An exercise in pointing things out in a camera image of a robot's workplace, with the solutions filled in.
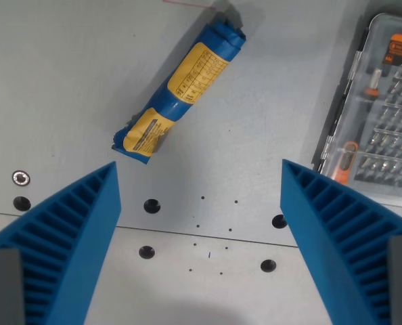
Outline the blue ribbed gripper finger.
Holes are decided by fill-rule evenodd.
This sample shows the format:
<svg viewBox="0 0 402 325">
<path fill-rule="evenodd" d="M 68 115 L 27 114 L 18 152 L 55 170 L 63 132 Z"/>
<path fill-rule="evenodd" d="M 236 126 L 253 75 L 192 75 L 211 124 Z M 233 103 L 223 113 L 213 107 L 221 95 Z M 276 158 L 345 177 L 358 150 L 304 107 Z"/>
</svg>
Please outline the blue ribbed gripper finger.
<svg viewBox="0 0 402 325">
<path fill-rule="evenodd" d="M 280 207 L 333 324 L 402 324 L 402 217 L 282 162 Z"/>
<path fill-rule="evenodd" d="M 83 324 L 121 212 L 111 162 L 0 231 L 21 257 L 27 324 Z"/>
</svg>

